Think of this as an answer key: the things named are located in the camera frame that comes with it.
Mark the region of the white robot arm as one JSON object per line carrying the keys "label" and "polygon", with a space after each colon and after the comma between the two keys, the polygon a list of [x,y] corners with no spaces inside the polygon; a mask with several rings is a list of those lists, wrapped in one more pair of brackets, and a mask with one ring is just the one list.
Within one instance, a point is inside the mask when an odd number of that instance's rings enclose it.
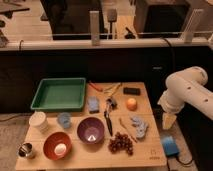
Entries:
{"label": "white robot arm", "polygon": [[174,72],[166,78],[166,90],[157,102],[163,109],[164,130],[173,126],[186,103],[213,120],[213,92],[204,87],[207,81],[207,72],[198,66]]}

